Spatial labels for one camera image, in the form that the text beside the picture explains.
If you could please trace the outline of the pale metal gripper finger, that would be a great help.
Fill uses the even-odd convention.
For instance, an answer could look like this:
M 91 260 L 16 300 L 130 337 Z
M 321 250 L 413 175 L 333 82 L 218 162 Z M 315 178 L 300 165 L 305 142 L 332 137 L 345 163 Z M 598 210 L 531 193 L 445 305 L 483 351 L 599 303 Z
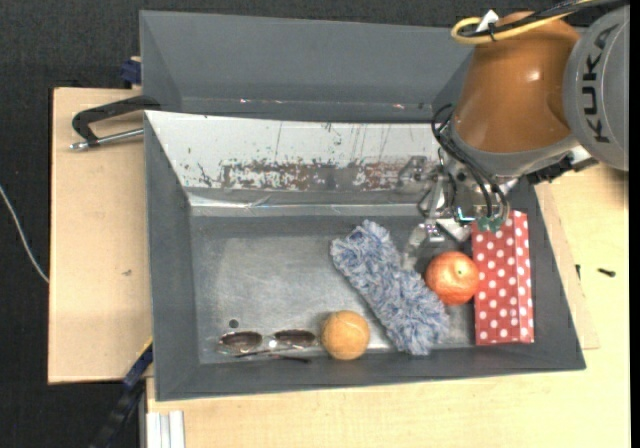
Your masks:
M 436 222 L 421 222 L 409 234 L 402 252 L 402 269 L 414 271 L 421 258 L 444 247 L 444 234 Z

